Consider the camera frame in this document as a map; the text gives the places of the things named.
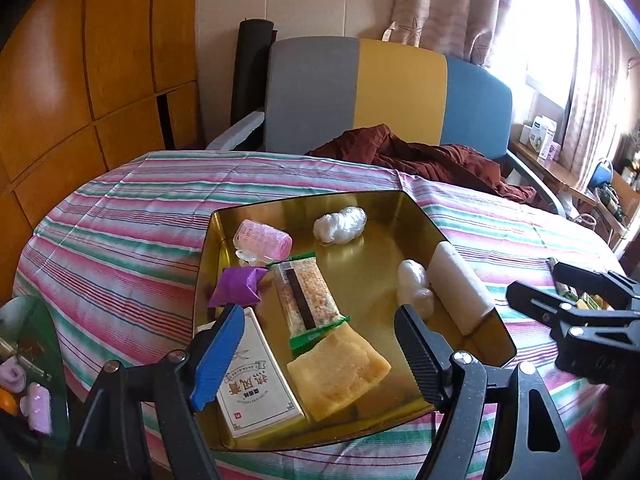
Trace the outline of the green snack bar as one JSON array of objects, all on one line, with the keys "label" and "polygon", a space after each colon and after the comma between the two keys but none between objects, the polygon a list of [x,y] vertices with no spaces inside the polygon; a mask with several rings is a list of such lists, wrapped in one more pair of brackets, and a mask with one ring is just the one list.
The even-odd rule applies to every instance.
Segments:
[{"label": "green snack bar", "polygon": [[579,297],[577,295],[577,290],[570,285],[567,285],[563,282],[558,281],[554,276],[553,272],[557,263],[558,263],[558,260],[556,260],[553,257],[549,257],[547,259],[548,268],[551,273],[551,277],[553,280],[556,293],[567,300],[577,302],[579,300]]},{"label": "green snack bar", "polygon": [[273,273],[294,358],[314,348],[330,330],[349,321],[338,310],[314,252],[270,263],[267,268]]}]

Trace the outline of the white plastic-wrapped bundle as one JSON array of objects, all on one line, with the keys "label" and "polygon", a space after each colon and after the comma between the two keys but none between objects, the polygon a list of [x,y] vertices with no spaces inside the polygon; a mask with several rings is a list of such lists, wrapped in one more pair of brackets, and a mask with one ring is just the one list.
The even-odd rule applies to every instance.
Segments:
[{"label": "white plastic-wrapped bundle", "polygon": [[413,307],[416,313],[426,320],[435,310],[435,295],[427,285],[424,266],[416,260],[402,260],[397,270],[396,298],[399,307]]}]

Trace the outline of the yellow sponge cake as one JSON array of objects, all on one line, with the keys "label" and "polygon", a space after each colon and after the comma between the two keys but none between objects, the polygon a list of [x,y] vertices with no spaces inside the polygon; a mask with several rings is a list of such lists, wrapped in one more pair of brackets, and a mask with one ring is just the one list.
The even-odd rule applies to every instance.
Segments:
[{"label": "yellow sponge cake", "polygon": [[342,323],[286,368],[305,410],[320,422],[376,387],[392,366],[367,339]]}]

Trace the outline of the wooden desk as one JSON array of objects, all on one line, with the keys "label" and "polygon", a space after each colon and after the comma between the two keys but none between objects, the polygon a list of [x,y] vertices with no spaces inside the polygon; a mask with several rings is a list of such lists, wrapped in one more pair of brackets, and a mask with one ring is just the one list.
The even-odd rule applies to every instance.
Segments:
[{"label": "wooden desk", "polygon": [[537,158],[537,154],[518,141],[509,143],[510,150],[523,162],[540,174],[544,183],[552,191],[567,192],[572,196],[580,212],[591,214],[597,220],[596,232],[602,237],[615,255],[620,256],[632,242],[639,227],[639,193],[636,192],[617,173],[613,174],[613,188],[620,199],[620,206],[625,215],[623,222],[619,222],[604,206],[597,194],[591,191],[579,191],[577,178],[556,162],[548,162]]}]

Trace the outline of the green glass side table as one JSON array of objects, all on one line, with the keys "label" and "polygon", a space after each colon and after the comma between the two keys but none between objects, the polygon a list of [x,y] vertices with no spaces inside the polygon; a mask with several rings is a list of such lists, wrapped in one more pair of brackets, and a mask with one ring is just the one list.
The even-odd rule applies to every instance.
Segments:
[{"label": "green glass side table", "polygon": [[1,477],[58,478],[69,436],[51,315],[41,299],[15,297],[1,307]]}]

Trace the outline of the white printed box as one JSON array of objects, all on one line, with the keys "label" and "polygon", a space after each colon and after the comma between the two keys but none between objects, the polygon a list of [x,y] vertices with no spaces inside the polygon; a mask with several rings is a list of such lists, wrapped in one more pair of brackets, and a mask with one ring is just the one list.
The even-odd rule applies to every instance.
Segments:
[{"label": "white printed box", "polygon": [[251,307],[244,334],[217,393],[231,437],[256,438],[305,418]]}]

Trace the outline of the gold metal tray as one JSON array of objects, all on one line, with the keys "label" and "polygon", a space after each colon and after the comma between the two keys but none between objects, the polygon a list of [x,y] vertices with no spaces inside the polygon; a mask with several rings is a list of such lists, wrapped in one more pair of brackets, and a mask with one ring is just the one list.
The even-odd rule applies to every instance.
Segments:
[{"label": "gold metal tray", "polygon": [[[362,235],[345,245],[323,246],[312,225],[346,206],[362,208],[368,217]],[[370,436],[432,411],[413,379],[394,333],[397,268],[405,259],[431,261],[444,234],[405,192],[369,191],[309,195],[217,210],[209,220],[196,280],[193,324],[211,321],[208,305],[218,276],[239,264],[232,238],[250,219],[288,232],[293,255],[312,252],[340,311],[349,324],[390,362],[390,374],[365,396],[331,417],[305,417],[269,434],[235,439],[216,403],[198,414],[209,447],[220,452],[279,452],[313,448]]]}]

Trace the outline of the striped bed sheet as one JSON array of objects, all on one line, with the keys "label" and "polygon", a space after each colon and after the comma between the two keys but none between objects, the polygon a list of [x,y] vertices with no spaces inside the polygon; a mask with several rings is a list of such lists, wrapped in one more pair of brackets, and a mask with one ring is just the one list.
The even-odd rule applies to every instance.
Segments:
[{"label": "striped bed sheet", "polygon": [[191,337],[209,218],[232,206],[332,192],[401,190],[431,217],[494,296],[518,359],[546,383],[582,471],[604,436],[605,391],[556,369],[544,326],[506,305],[506,286],[544,290],[550,259],[591,270],[620,264],[595,232],[556,214],[404,172],[308,156],[152,152],[81,185],[36,226],[17,295],[47,301],[65,373],[85,396],[103,363],[149,363]]}]

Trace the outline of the purple wrapped candy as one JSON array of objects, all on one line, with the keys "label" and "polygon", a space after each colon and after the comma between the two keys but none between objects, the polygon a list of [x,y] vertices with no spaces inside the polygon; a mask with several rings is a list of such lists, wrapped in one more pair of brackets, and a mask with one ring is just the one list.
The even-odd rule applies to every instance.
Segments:
[{"label": "purple wrapped candy", "polygon": [[209,308],[226,304],[239,304],[241,307],[253,307],[259,304],[258,288],[268,270],[262,266],[232,266],[222,270],[216,287],[208,300]]}]

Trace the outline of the white product box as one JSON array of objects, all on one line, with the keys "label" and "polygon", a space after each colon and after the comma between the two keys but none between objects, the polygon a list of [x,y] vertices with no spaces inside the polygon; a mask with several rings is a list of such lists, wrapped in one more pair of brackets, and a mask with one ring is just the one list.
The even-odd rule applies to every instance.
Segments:
[{"label": "white product box", "polygon": [[554,142],[556,122],[551,118],[538,115],[534,118],[529,133],[529,145],[540,159],[547,159]]}]

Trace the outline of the pink hair roller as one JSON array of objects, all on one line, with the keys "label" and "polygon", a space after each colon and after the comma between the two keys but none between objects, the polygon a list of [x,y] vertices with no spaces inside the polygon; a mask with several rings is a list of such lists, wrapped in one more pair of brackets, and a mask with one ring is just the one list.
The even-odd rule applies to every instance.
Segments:
[{"label": "pink hair roller", "polygon": [[293,239],[269,224],[244,219],[233,237],[236,255],[248,263],[272,263],[288,258]]}]

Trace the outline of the maroon cloth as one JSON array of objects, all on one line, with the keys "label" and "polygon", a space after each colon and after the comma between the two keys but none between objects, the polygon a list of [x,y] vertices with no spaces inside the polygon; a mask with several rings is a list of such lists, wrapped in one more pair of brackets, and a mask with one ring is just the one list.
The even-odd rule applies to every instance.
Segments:
[{"label": "maroon cloth", "polygon": [[347,130],[307,154],[395,169],[410,176],[470,188],[519,204],[533,203],[537,195],[531,186],[506,182],[498,162],[474,148],[461,144],[408,143],[384,124]]}]

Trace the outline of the patterned curtain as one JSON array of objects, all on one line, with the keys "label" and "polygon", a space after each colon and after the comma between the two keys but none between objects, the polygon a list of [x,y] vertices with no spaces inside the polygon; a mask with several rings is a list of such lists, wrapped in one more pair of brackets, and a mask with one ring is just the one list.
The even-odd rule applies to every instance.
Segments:
[{"label": "patterned curtain", "polygon": [[560,164],[587,184],[611,157],[623,31],[605,0],[395,0],[385,39],[482,66],[563,107]]}]

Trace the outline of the wooden wardrobe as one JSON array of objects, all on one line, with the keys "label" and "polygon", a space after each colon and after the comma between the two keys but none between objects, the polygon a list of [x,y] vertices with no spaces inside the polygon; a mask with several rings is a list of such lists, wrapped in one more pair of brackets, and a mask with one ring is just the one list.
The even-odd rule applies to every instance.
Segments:
[{"label": "wooden wardrobe", "polygon": [[1,296],[82,184],[204,143],[195,0],[36,0],[1,51]]}]

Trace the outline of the black rolled mat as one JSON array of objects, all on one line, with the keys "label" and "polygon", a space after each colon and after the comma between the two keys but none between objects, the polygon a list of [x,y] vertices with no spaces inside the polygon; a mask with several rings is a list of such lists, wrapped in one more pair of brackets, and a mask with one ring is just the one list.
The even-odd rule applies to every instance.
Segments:
[{"label": "black rolled mat", "polygon": [[249,18],[240,23],[236,40],[231,125],[265,105],[269,52],[277,31],[272,21]]}]

